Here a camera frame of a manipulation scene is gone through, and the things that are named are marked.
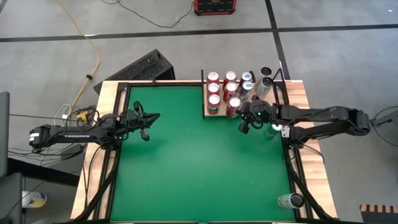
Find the concrete floor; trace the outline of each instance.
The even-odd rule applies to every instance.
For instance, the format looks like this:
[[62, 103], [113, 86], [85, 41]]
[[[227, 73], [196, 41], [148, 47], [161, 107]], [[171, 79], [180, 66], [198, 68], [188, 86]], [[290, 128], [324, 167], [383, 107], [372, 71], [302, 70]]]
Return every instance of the concrete floor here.
[[[171, 25], [190, 8], [188, 0], [123, 1], [148, 18]], [[270, 28], [263, 0], [238, 0], [230, 16], [197, 17], [193, 13], [173, 29], [158, 28], [120, 8], [99, 0], [64, 0], [85, 34], [164, 32]], [[396, 24], [398, 3], [393, 0], [271, 0], [278, 27], [360, 26]], [[0, 39], [78, 35], [73, 23], [54, 0], [8, 0], [0, 13]], [[397, 104], [398, 29], [344, 30], [280, 33], [291, 79], [304, 80], [310, 106], [343, 105], [365, 110], [370, 116]], [[197, 79], [200, 69], [241, 73], [268, 66], [279, 67], [271, 32], [178, 37], [140, 37], [94, 40], [101, 65], [78, 106], [96, 104], [92, 86], [159, 49], [174, 65], [178, 79]], [[1, 91], [11, 93], [11, 113], [54, 116], [71, 103], [95, 56], [85, 40], [1, 42]], [[29, 131], [52, 120], [11, 117], [10, 147], [28, 149]], [[396, 140], [389, 127], [381, 130]], [[320, 141], [338, 216], [360, 222], [362, 203], [396, 205], [398, 201], [398, 149], [374, 133], [362, 138], [339, 135]], [[72, 172], [81, 158], [54, 165]], [[26, 189], [37, 184], [28, 180]], [[66, 221], [76, 189], [43, 184], [49, 204], [29, 210], [27, 223]]]

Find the white bucket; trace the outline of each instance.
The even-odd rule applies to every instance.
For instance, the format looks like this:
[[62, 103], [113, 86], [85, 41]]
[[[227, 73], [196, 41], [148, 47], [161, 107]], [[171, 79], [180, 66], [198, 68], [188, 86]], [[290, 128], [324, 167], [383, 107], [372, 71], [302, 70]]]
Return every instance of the white bucket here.
[[38, 192], [22, 192], [22, 208], [40, 208], [47, 201], [45, 193]]

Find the black case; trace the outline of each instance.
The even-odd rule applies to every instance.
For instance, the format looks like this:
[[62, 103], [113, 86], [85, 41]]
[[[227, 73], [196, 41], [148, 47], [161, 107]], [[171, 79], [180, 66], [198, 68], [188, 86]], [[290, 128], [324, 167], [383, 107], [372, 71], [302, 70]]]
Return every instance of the black case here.
[[[110, 80], [175, 80], [175, 74], [173, 65], [155, 49], [104, 81]], [[101, 87], [102, 82], [93, 88], [100, 94]]]

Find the green table surface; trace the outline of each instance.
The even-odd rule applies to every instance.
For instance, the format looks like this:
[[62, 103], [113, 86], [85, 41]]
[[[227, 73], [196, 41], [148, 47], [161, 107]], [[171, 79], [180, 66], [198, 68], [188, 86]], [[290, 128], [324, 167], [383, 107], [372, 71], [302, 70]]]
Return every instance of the green table surface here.
[[128, 105], [161, 116], [149, 142], [139, 132], [123, 142], [111, 221], [294, 221], [277, 204], [290, 193], [280, 137], [203, 119], [201, 98], [199, 86], [132, 87]]

